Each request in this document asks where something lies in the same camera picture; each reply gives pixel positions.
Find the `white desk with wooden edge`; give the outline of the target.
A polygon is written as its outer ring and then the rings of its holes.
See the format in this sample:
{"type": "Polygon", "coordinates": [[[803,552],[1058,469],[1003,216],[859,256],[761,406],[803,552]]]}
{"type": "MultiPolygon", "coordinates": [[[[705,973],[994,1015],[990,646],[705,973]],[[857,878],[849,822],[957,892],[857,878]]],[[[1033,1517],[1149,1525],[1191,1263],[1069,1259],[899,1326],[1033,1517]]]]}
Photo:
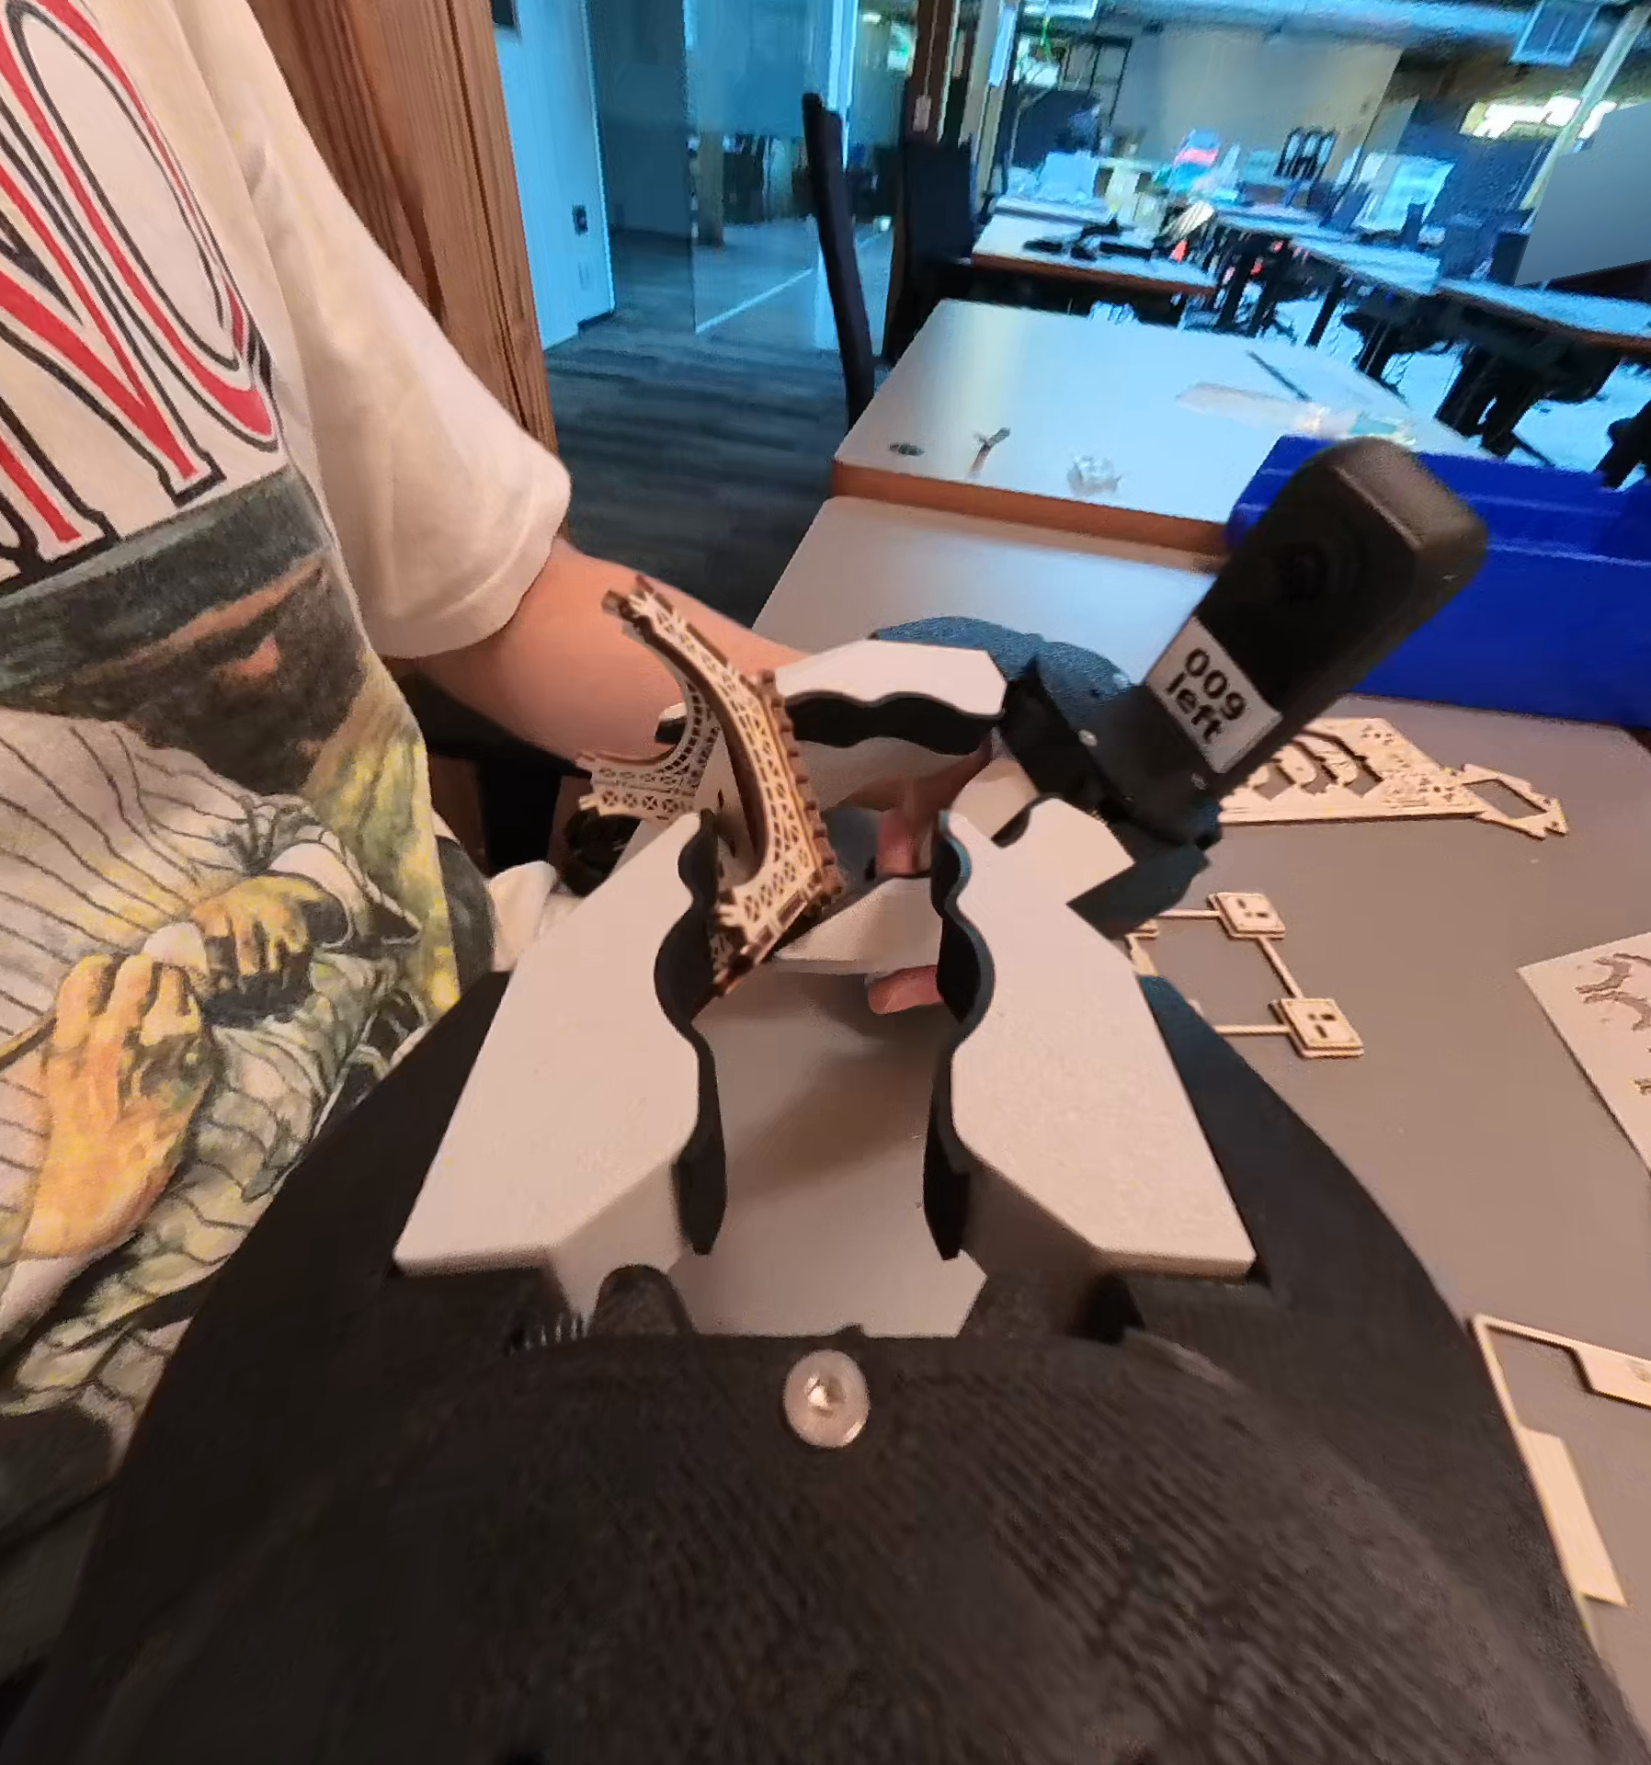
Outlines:
{"type": "Polygon", "coordinates": [[[1478,451],[1293,342],[946,303],[840,443],[833,496],[1214,559],[1282,437],[1182,409],[1174,400],[1204,380],[1408,418],[1416,451],[1478,451]],[[998,425],[1013,437],[969,484],[973,439],[998,425]],[[1069,493],[1077,454],[1121,469],[1117,500],[1069,493]]]}

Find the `long background desk row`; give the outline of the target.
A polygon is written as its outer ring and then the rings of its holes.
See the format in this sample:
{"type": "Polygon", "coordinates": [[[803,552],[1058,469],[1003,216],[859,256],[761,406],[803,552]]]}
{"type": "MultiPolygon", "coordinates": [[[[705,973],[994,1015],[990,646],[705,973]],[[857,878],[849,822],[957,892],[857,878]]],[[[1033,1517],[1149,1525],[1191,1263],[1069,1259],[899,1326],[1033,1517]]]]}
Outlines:
{"type": "Polygon", "coordinates": [[[1651,371],[1645,303],[1448,278],[1433,258],[1235,207],[1214,210],[1200,253],[1220,278],[1220,334],[1269,334],[1311,284],[1322,309],[1303,345],[1356,321],[1353,367],[1377,384],[1413,354],[1457,351],[1436,421],[1500,456],[1524,447],[1521,421],[1539,405],[1586,405],[1617,367],[1651,371]]]}

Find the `wooden top background desk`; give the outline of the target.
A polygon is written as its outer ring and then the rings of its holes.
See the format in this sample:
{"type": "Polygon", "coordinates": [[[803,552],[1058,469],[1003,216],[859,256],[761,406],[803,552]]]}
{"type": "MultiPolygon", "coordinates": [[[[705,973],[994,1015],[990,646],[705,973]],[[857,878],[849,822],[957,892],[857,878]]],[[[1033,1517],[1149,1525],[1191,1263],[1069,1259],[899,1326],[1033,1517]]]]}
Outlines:
{"type": "Polygon", "coordinates": [[[975,236],[969,269],[1018,304],[1071,319],[1121,312],[1178,328],[1217,298],[1217,278],[1171,256],[1134,253],[1120,233],[1043,232],[1028,219],[994,216],[975,236]]]}

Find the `clear plastic bag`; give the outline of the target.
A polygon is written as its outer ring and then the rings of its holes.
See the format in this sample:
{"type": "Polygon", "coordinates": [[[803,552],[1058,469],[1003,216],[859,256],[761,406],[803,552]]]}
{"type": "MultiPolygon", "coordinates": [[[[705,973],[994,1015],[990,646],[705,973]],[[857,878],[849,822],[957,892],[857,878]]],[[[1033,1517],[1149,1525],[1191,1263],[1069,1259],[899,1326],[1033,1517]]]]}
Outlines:
{"type": "Polygon", "coordinates": [[[1370,412],[1356,405],[1324,405],[1276,391],[1254,391],[1204,380],[1188,385],[1178,400],[1182,409],[1220,418],[1273,437],[1297,437],[1324,443],[1382,439],[1396,447],[1416,447],[1417,430],[1408,418],[1370,412]]]}

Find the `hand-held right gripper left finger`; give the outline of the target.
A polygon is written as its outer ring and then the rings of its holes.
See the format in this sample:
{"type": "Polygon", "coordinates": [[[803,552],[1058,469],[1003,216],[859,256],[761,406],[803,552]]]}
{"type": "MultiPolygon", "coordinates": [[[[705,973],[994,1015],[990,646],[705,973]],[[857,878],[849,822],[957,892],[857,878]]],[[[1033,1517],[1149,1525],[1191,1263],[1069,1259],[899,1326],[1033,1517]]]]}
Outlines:
{"type": "Polygon", "coordinates": [[[516,964],[397,1240],[411,1278],[543,1271],[589,1315],[621,1267],[709,1255],[726,1218],[719,835],[684,814],[516,964]]]}

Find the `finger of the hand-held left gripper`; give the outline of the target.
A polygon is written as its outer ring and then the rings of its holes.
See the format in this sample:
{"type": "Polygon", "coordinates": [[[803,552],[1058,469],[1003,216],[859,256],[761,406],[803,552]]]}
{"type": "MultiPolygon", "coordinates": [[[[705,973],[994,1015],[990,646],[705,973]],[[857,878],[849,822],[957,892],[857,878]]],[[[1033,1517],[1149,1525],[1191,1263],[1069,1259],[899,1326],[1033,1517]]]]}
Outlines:
{"type": "Polygon", "coordinates": [[[1007,701],[985,652],[857,641],[777,671],[815,789],[930,780],[984,750],[1007,701]]]}
{"type": "MultiPolygon", "coordinates": [[[[1058,798],[1047,798],[1020,760],[990,760],[952,800],[952,814],[1013,855],[1058,903],[1130,868],[1108,826],[1058,798]]],[[[892,977],[934,969],[943,940],[927,876],[879,878],[828,919],[786,941],[777,965],[804,977],[892,977]]]]}

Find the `person's printed white t-shirt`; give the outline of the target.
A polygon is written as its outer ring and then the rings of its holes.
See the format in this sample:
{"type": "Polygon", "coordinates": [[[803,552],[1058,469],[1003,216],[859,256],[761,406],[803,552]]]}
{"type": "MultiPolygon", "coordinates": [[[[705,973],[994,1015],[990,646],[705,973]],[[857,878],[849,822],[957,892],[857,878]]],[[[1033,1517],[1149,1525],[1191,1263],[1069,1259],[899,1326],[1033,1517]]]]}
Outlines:
{"type": "Polygon", "coordinates": [[[567,514],[243,4],[0,4],[0,1554],[488,972],[385,658],[495,636],[567,514]]]}

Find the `punched wooden parts sheet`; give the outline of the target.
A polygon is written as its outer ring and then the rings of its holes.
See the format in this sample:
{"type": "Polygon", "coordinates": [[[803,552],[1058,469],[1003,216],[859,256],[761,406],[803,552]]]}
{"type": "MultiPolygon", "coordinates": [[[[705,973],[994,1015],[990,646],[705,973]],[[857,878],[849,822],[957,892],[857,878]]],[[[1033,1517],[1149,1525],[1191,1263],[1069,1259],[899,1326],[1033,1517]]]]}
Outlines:
{"type": "Polygon", "coordinates": [[[1567,835],[1556,798],[1480,763],[1448,767],[1379,717],[1318,719],[1259,763],[1220,812],[1222,826],[1457,822],[1529,839],[1567,835]]]}

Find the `person's left forearm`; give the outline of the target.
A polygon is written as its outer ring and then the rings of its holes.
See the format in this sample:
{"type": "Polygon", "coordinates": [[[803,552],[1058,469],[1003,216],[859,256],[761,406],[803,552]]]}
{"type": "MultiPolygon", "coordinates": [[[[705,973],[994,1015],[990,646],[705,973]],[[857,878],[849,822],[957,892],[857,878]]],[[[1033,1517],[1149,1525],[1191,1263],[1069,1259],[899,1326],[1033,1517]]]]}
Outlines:
{"type": "Polygon", "coordinates": [[[411,671],[553,759],[651,760],[660,717],[681,694],[660,656],[605,607],[608,597],[630,597],[640,585],[655,587],[741,675],[771,675],[804,656],[626,564],[555,540],[500,629],[418,658],[411,671]]]}

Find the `black office chair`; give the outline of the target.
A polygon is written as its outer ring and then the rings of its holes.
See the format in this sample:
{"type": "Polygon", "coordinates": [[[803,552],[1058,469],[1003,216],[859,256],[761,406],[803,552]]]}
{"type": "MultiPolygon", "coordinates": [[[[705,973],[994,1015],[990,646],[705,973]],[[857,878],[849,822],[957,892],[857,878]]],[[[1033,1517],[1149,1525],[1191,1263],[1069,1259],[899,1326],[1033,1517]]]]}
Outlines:
{"type": "Polygon", "coordinates": [[[889,277],[883,363],[899,364],[943,300],[968,298],[977,239],[969,144],[899,144],[896,261],[889,277]]]}
{"type": "Polygon", "coordinates": [[[879,350],[866,303],[857,220],[845,160],[845,119],[819,93],[803,94],[803,144],[824,258],[824,278],[836,321],[847,429],[854,429],[879,391],[879,350]]]}

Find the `grey desk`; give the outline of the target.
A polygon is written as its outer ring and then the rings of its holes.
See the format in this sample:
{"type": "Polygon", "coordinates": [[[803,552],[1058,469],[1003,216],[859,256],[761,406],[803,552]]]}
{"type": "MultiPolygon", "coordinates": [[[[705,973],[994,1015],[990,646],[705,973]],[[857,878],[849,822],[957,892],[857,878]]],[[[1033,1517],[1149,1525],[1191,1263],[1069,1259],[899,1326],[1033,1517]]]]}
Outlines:
{"type": "MultiPolygon", "coordinates": [[[[833,500],[758,628],[824,652],[969,614],[1142,675],[1200,597],[1200,564],[1018,524],[833,500]]],[[[1651,1179],[1521,979],[1524,965],[1651,931],[1651,753],[1552,719],[1349,701],[1427,757],[1512,774],[1564,809],[1534,839],[1453,822],[1242,826],[1204,889],[1269,896],[1307,993],[1361,1032],[1356,1059],[1279,1038],[1242,1052],[1365,1181],[1449,1306],[1651,1358],[1651,1179]]],[[[782,1320],[921,1334],[959,1320],[921,1218],[927,1065],[943,1020],[872,1023],[859,986],[813,990],[794,1044],[807,1091],[771,1149],[773,1240],[752,1273],[782,1320]]]]}

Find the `person's left hand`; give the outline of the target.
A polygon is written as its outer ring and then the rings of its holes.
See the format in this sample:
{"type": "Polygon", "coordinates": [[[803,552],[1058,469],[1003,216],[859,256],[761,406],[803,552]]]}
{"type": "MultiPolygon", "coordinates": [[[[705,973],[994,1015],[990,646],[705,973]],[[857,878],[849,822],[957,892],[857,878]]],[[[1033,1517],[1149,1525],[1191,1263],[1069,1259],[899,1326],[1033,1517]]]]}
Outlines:
{"type": "MultiPolygon", "coordinates": [[[[871,788],[866,805],[880,812],[876,844],[876,875],[880,878],[930,878],[939,819],[988,760],[990,745],[985,742],[955,767],[906,783],[880,783],[871,788]]],[[[937,969],[927,964],[867,981],[866,1000],[876,1015],[892,1019],[940,1004],[943,996],[939,993],[937,969]]]]}

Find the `blue plastic bin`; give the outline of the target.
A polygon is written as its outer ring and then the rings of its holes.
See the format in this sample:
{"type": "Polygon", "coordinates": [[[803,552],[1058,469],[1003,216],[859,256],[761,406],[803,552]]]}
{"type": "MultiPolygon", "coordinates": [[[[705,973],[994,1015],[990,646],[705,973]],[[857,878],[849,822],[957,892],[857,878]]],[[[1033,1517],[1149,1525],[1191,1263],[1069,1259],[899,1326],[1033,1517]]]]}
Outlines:
{"type": "Polygon", "coordinates": [[[1358,694],[1651,732],[1651,480],[1417,461],[1484,523],[1487,559],[1358,694]]]}

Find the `wooden lattice tower model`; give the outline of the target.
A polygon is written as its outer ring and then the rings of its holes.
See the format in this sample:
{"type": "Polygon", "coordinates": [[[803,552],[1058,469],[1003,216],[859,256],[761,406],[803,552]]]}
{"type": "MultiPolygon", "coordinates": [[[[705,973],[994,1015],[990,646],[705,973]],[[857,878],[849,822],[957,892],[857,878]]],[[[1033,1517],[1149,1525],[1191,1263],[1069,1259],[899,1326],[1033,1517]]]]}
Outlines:
{"type": "Polygon", "coordinates": [[[681,690],[681,726],[651,760],[584,753],[581,809],[669,826],[709,814],[719,838],[712,993],[726,996],[845,892],[824,812],[771,671],[745,675],[655,585],[602,599],[681,690]]]}

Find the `wooden pillar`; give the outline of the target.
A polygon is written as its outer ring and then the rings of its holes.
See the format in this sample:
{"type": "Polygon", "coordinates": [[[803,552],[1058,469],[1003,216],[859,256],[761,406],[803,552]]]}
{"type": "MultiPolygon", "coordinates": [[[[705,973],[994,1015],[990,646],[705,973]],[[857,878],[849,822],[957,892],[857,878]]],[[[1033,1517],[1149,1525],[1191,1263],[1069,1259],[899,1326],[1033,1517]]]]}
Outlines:
{"type": "Polygon", "coordinates": [[[486,4],[253,4],[336,183],[446,338],[555,450],[486,4]]]}

